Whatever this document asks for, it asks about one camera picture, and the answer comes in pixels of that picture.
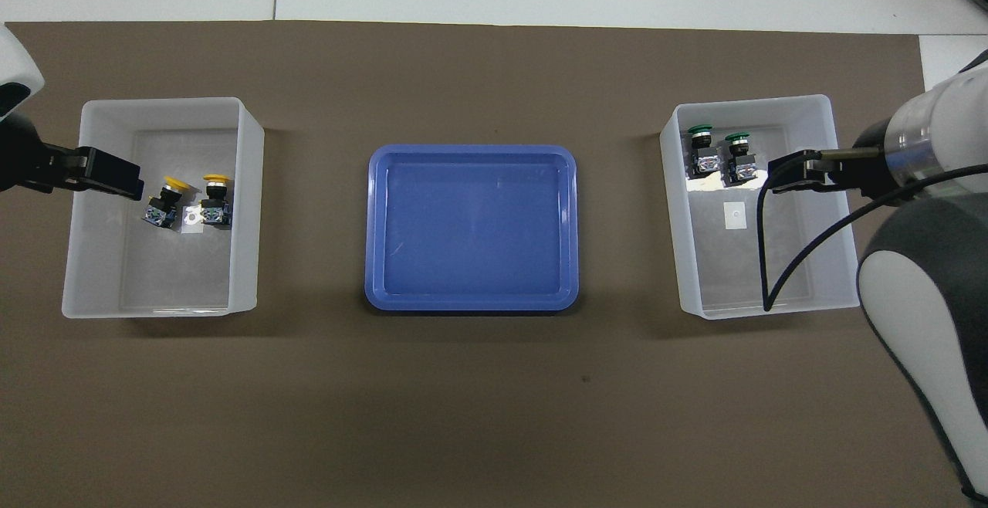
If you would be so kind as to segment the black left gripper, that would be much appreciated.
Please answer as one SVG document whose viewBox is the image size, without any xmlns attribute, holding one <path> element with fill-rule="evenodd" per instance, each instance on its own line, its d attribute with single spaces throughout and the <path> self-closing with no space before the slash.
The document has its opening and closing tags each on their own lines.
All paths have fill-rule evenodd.
<svg viewBox="0 0 988 508">
<path fill-rule="evenodd" d="M 122 157 L 89 146 L 72 150 L 49 146 L 47 153 L 42 162 L 42 140 L 28 117 L 8 114 L 1 122 L 1 191 L 20 185 L 39 167 L 40 191 L 98 191 L 131 201 L 144 194 L 140 167 Z"/>
</svg>

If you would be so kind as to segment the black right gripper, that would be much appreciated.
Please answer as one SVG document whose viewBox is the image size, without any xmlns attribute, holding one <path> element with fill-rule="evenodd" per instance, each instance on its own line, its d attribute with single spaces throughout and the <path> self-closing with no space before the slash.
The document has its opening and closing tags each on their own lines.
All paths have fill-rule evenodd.
<svg viewBox="0 0 988 508">
<path fill-rule="evenodd" d="M 851 189 L 857 189 L 865 198 L 878 199 L 900 189 L 900 184 L 892 176 L 884 155 L 823 157 L 819 151 L 804 150 L 769 162 L 769 191 L 773 194 Z"/>
</svg>

